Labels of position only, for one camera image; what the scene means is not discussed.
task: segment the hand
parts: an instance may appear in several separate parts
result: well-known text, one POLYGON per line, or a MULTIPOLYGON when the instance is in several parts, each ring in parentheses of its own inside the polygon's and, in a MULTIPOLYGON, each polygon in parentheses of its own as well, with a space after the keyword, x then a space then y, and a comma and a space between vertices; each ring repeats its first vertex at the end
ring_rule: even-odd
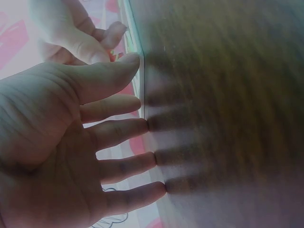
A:
POLYGON ((96 159, 97 151, 147 132, 144 119, 83 128, 140 107, 133 96, 113 95, 130 83, 138 66, 136 54, 87 66, 44 63, 0 81, 3 226, 86 228, 165 194, 160 182, 127 191, 101 188, 156 165, 153 153, 96 159))
POLYGON ((78 0, 29 0, 30 14, 42 40, 45 61, 67 65, 109 62, 106 50, 115 48, 126 31, 120 22, 107 31, 95 28, 78 0))

